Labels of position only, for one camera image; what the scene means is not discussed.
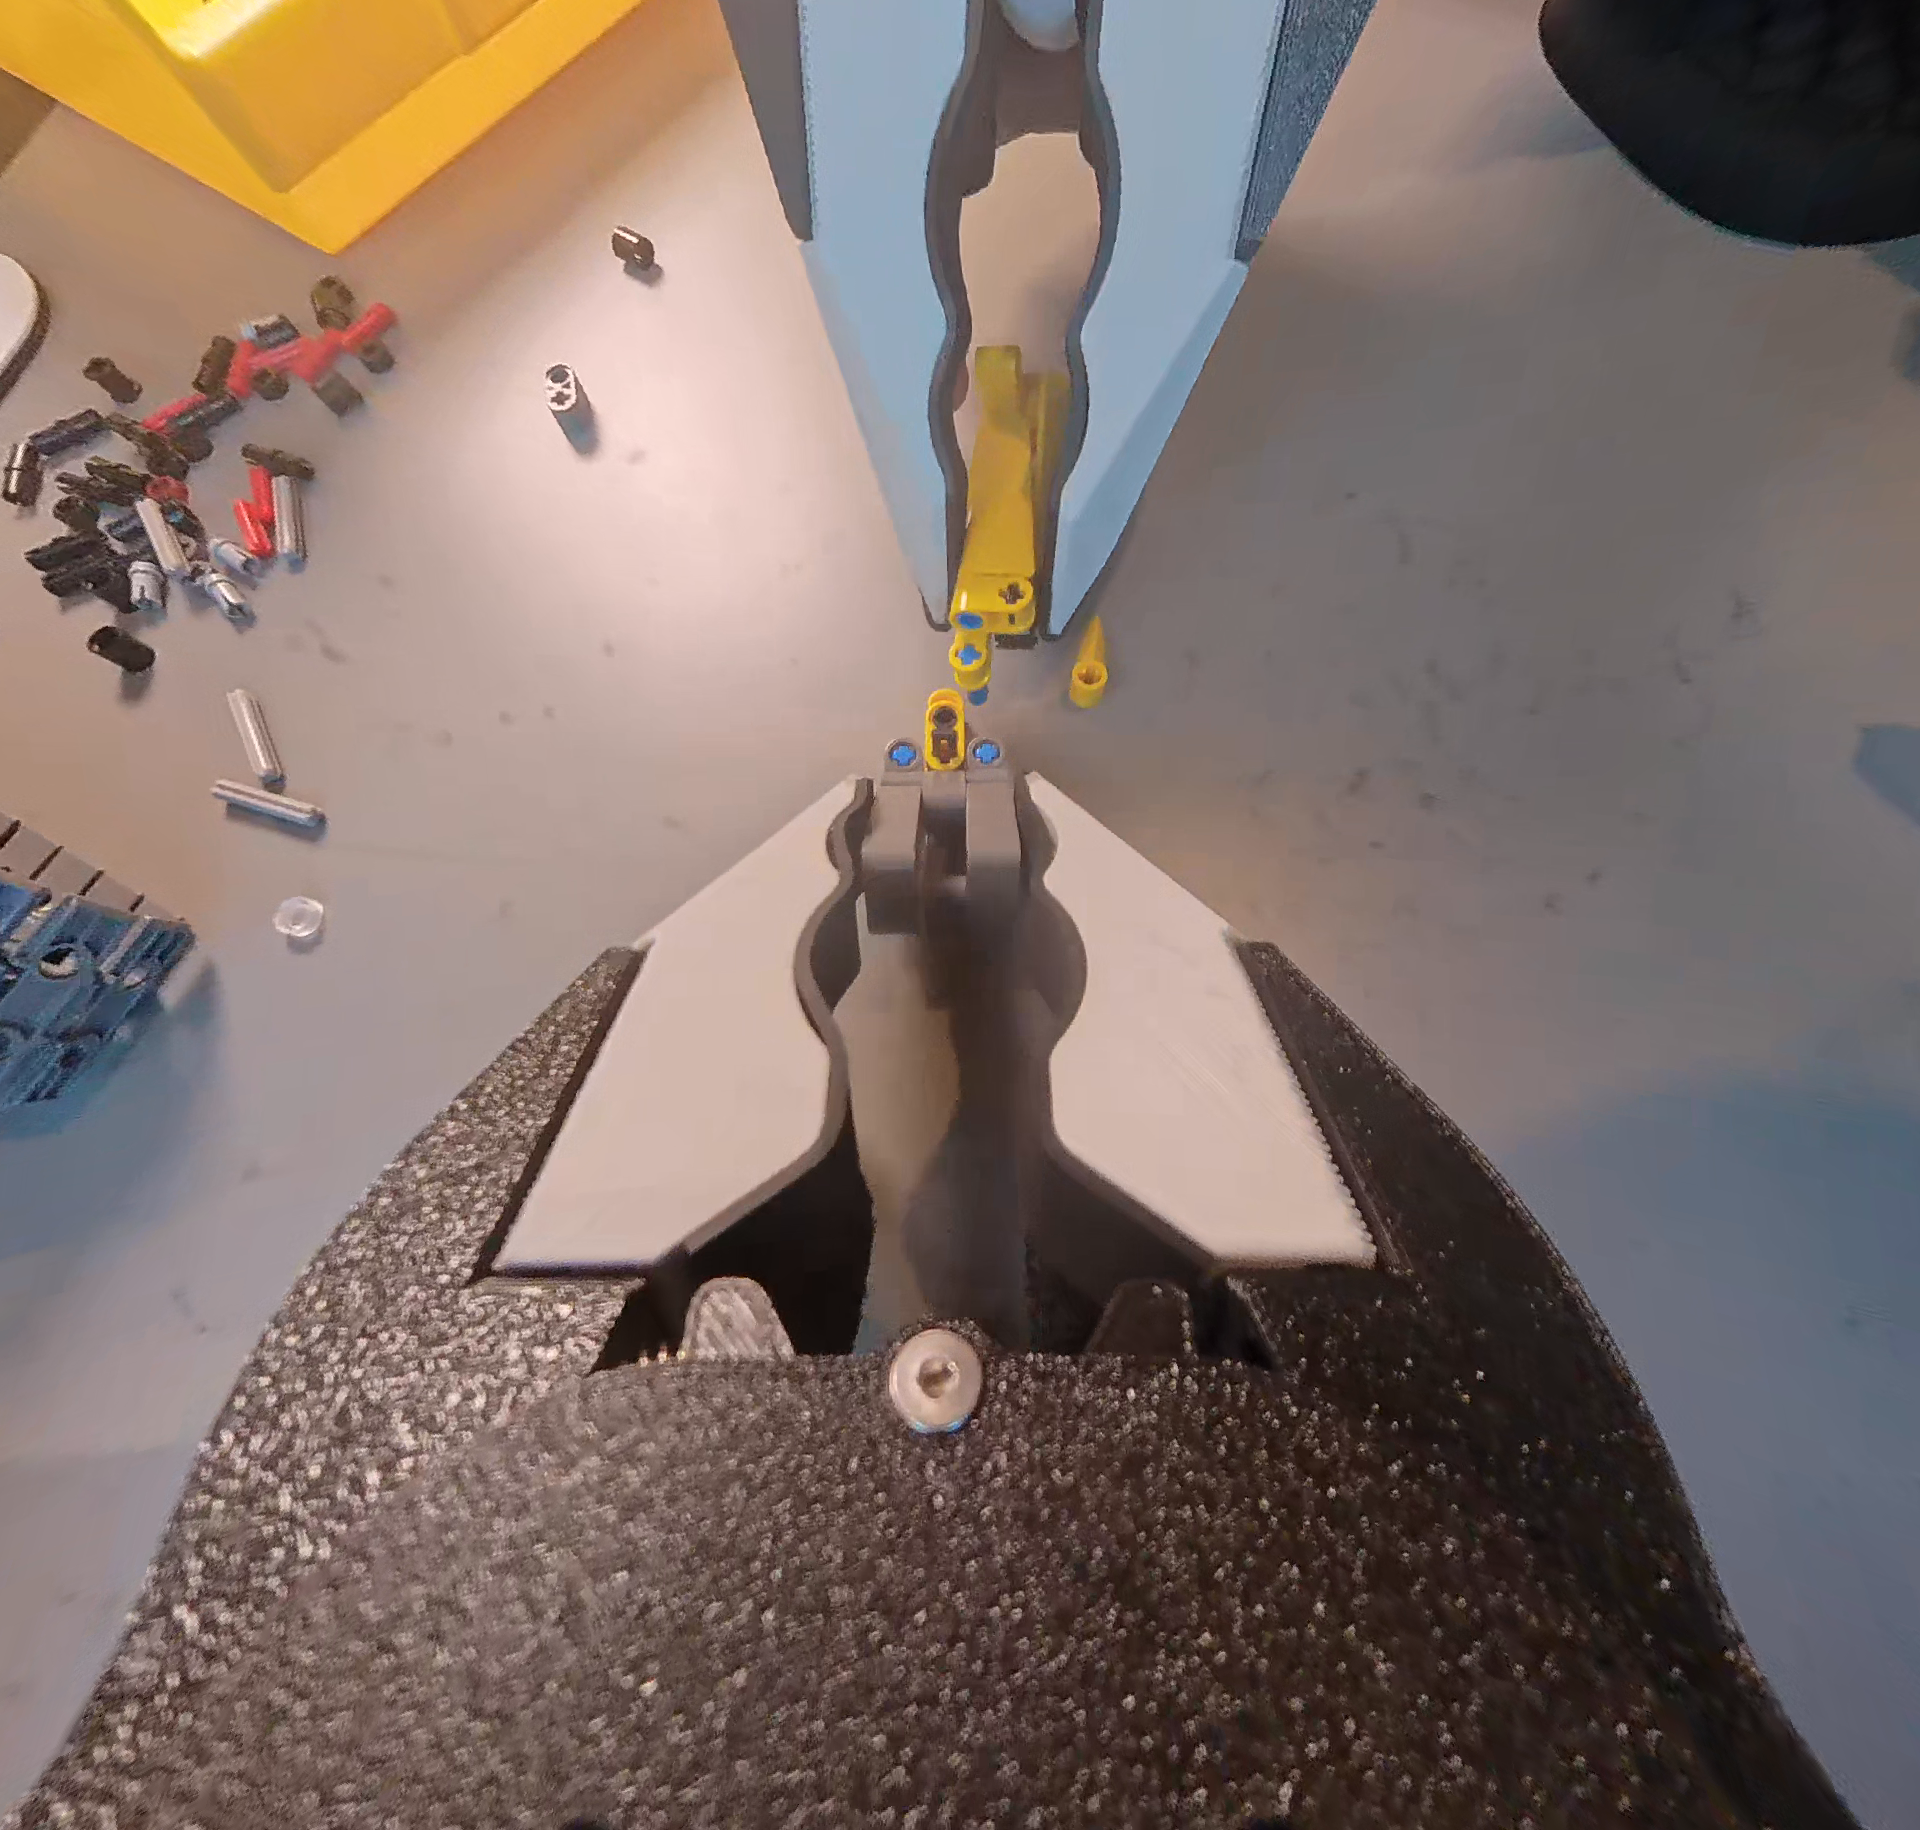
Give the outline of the white stand base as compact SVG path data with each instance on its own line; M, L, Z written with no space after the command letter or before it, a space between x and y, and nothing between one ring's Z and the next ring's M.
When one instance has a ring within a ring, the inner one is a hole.
M50 303L38 278L11 255L0 258L0 298L0 398L4 403L45 342Z

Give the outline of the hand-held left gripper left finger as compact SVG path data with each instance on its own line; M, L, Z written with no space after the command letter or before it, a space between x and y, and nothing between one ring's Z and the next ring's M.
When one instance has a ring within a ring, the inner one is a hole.
M642 1273L827 1158L849 1110L835 1000L857 968L845 778L636 942L492 1253L510 1277Z

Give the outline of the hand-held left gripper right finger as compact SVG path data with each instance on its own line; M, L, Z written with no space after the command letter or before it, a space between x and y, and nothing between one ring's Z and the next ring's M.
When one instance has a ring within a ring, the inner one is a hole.
M1122 1245L1205 1271L1376 1268L1380 1245L1230 924L1044 776L1036 898L1072 929L1050 1151Z

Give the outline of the grey yellow toy brick assembly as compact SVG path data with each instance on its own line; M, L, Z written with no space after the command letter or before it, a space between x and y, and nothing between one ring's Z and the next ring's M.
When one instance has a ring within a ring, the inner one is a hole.
M1021 774L996 740L974 730L965 693L933 690L920 733L885 747L859 890L877 933L1011 929L1026 891Z

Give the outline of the pile of black red pins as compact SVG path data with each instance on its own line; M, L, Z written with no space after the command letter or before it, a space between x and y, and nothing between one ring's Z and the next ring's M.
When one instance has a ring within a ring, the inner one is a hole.
M214 335L183 395L154 403L113 357L83 365L95 403L4 443L4 508L45 509L53 532L26 549L41 590L97 600L116 620L164 618L173 596L249 625L254 590L308 558L314 462L236 424L304 390L334 417L362 403L351 374L394 367L396 311L336 275L304 317L273 313Z

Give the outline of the yellow toy brick cylinder assembly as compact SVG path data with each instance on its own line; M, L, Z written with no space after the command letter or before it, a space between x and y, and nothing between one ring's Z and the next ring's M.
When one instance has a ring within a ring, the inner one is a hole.
M1026 371L1015 345L982 345L974 387L978 426L948 664L953 688L982 707L996 644L1037 633L1045 498L1064 450L1070 379Z

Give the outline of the yellow plastic parts bin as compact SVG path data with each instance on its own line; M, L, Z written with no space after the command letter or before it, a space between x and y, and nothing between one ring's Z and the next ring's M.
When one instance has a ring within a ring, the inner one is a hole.
M642 0L3 0L4 68L338 255Z

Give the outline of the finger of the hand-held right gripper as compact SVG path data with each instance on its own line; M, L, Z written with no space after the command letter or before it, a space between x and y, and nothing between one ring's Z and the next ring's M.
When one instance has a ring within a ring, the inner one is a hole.
M1068 332L1066 459L1045 634L1116 550L1245 283L1245 186L1285 0L1087 0L1100 185L1088 289Z
M929 194L971 0L797 0L797 18L807 283L905 564L929 620L946 622L951 424L933 387L951 311Z

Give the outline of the tracked toy brick vehicle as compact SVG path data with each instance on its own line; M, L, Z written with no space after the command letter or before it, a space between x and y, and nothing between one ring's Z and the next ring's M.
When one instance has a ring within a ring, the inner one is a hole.
M3 1112L60 1100L154 1011L192 927L3 817Z

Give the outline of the grey desk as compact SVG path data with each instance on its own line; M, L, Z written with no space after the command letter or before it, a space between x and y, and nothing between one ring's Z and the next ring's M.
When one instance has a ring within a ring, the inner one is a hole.
M1104 590L1105 704L1044 644L991 727L1523 1194L1763 1674L1915 1826L1915 258L1669 208L1541 3L1380 0ZM587 963L871 768L946 640L716 0L648 0L338 263L67 109L4 253L53 307L4 443L87 356L180 386L327 269L399 320L349 420L257 428L320 469L307 567L254 630L172 607L137 688L4 509L4 810L200 941L4 1129L12 1804L308 1253ZM323 832L212 799L257 784L231 688Z

